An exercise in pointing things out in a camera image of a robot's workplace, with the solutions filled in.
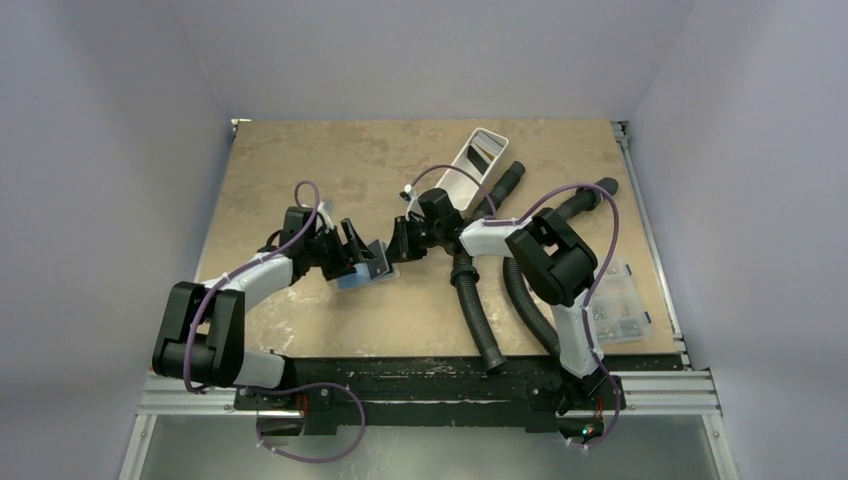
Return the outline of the beige leather card holder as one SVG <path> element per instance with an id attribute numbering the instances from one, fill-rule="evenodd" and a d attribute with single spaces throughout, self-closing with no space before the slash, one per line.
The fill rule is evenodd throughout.
<path id="1" fill-rule="evenodd" d="M 369 274 L 367 273 L 366 264 L 365 262 L 363 262 L 354 266 L 353 273 L 339 277 L 336 280 L 336 284 L 339 290 L 351 290 L 359 287 L 365 287 L 382 281 L 397 278 L 399 276 L 399 272 L 394 267 L 393 270 L 394 272 L 392 274 L 389 274 L 387 277 L 372 281 L 369 278 Z"/>

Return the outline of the black credit card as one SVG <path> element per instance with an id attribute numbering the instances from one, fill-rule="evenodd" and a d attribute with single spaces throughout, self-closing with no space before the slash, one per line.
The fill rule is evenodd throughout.
<path id="1" fill-rule="evenodd" d="M 387 277 L 394 272 L 386 255 L 386 244 L 380 240 L 374 240 L 368 245 L 369 252 L 373 258 L 365 262 L 367 273 L 372 281 Z"/>

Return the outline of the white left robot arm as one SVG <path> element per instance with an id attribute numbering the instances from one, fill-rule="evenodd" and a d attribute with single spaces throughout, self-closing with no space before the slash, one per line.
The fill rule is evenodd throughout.
<path id="1" fill-rule="evenodd" d="M 273 294 L 319 269 L 328 282 L 353 286 L 388 270 L 385 245 L 365 243 L 349 219 L 335 224 L 322 207 L 290 207 L 283 225 L 244 265 L 170 290 L 152 354 L 155 374 L 203 388 L 258 387 L 272 408 L 297 399 L 298 382 L 281 354 L 246 346 L 246 315 Z"/>

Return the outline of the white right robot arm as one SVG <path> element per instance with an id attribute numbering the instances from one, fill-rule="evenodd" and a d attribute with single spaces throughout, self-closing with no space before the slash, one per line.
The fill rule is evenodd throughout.
<path id="1" fill-rule="evenodd" d="M 396 218 L 387 259 L 392 264 L 415 261 L 436 247 L 452 257 L 450 283 L 467 326 L 486 371 L 498 372 L 506 358 L 483 311 L 473 261 L 501 258 L 510 301 L 546 351 L 558 359 L 564 405 L 584 407 L 598 398 L 601 386 L 608 386 L 614 409 L 620 411 L 624 393 L 604 363 L 591 319 L 592 297 L 612 258 L 599 260 L 569 224 L 602 201 L 612 202 L 618 183 L 606 177 L 568 188 L 573 196 L 558 207 L 537 202 L 523 216 L 505 220 L 494 217 L 508 195 L 504 187 L 494 188 L 467 218 L 453 207 L 445 190 L 428 190 L 418 198 L 418 212 Z"/>

